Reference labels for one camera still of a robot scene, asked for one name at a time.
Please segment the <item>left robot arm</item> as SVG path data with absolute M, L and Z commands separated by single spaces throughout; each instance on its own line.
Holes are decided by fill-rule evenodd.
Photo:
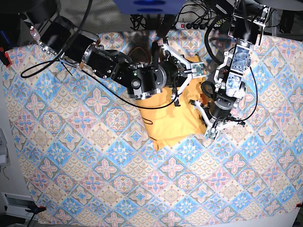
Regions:
M 206 110 L 215 120 L 238 122 L 230 112 L 245 96 L 243 76 L 250 66 L 250 49 L 261 42 L 269 13 L 269 6 L 255 0 L 238 0 L 233 12 L 220 13 L 208 27 L 205 33 L 205 47 L 218 67 L 213 71 L 213 80 L 204 82 L 201 88 L 212 88 L 212 93 L 205 92 L 212 99 Z M 221 20 L 230 24 L 229 37 L 235 39 L 235 46 L 224 53 L 222 61 L 213 54 L 209 44 L 209 34 Z

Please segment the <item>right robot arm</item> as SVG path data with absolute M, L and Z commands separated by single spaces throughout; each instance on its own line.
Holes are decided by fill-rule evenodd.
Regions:
M 96 35 L 88 36 L 82 27 L 76 27 L 71 21 L 60 16 L 61 3 L 58 0 L 36 0 L 35 5 L 25 14 L 33 24 L 47 26 L 42 33 L 36 33 L 30 28 L 34 38 L 53 60 L 38 64 L 37 72 L 27 75 L 29 70 L 21 73 L 23 78 L 29 78 L 45 70 L 54 62 L 68 58 L 73 66 L 80 70 L 88 66 L 99 78 L 110 78 L 126 88 L 130 98 L 145 100 L 152 95 L 159 94 L 163 88 L 172 89 L 171 100 L 178 103 L 178 97 L 188 85 L 186 70 L 190 67 L 185 63 L 178 63 L 178 54 L 164 45 L 163 53 L 167 59 L 160 60 L 160 47 L 153 42 L 151 62 L 141 64 L 130 56 L 118 50 L 106 50 L 100 44 Z

